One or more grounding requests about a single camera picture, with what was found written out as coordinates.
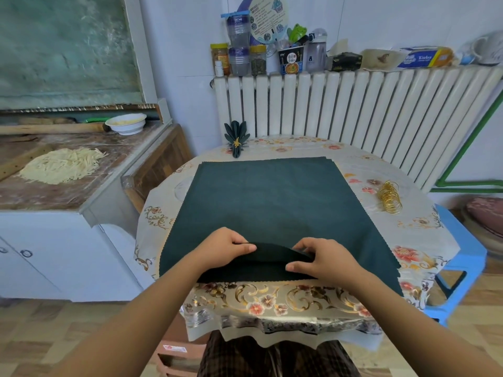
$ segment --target floral tablecloth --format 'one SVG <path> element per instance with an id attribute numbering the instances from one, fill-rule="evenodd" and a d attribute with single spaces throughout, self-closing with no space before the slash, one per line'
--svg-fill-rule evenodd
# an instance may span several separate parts
<path id="1" fill-rule="evenodd" d="M 399 282 L 405 299 L 423 310 L 435 275 L 459 250 L 435 205 L 406 174 L 381 158 L 319 138 L 253 139 L 238 159 L 228 147 L 220 147 L 181 166 L 148 195 L 138 223 L 137 262 L 158 278 L 160 252 L 201 162 L 320 156 L 332 159 L 344 175 L 400 262 Z M 397 215 L 386 212 L 376 196 L 387 180 L 398 184 L 403 208 Z M 317 280 L 198 284 L 182 312 L 189 340 L 218 329 L 226 340 L 250 335 L 261 346 L 291 340 L 316 348 L 323 341 L 342 339 L 375 348 L 382 333 L 354 297 Z"/>

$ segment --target wooden floor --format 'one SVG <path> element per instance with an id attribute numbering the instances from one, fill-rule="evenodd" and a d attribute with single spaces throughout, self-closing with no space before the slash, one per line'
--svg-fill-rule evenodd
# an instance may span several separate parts
<path id="1" fill-rule="evenodd" d="M 454 276 L 444 274 L 448 280 Z M 432 303 L 439 298 L 434 291 Z M 0 307 L 1 377 L 45 375 L 123 306 L 37 300 L 0 304 L 4 305 Z M 503 365 L 503 263 L 488 260 L 485 272 L 450 318 L 449 328 Z M 415 376 L 388 339 L 377 352 L 344 346 L 364 377 Z M 142 376 L 158 377 L 155 365 L 148 364 Z"/>

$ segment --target blue plastic chair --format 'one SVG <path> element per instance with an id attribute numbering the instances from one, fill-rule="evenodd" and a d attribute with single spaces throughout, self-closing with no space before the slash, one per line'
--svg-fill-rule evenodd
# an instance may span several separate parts
<path id="1" fill-rule="evenodd" d="M 450 288 L 440 274 L 435 277 L 435 281 L 447 297 L 447 300 L 441 306 L 426 306 L 424 313 L 447 327 L 447 319 L 483 272 L 487 250 L 449 210 L 439 205 L 437 205 L 437 210 L 440 220 L 461 248 L 458 254 L 443 269 L 462 271 L 462 274 Z"/>

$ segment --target dark green napkin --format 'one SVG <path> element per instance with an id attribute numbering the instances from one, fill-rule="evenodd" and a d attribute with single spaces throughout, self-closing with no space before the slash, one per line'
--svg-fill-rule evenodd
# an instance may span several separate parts
<path id="1" fill-rule="evenodd" d="M 341 243 L 402 295 L 397 259 L 327 158 L 202 163 L 162 250 L 160 275 L 222 226 L 259 248 L 204 273 L 200 282 L 308 279 L 284 268 L 307 258 L 290 250 L 295 243 L 318 237 Z"/>

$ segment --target coiled gold wire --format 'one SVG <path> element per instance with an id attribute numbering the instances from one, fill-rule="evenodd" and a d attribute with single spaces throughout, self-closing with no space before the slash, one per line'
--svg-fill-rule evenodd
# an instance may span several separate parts
<path id="1" fill-rule="evenodd" d="M 398 195 L 398 184 L 394 181 L 387 181 L 382 184 L 377 192 L 377 197 L 382 201 L 388 213 L 398 214 L 402 210 L 402 202 Z"/>

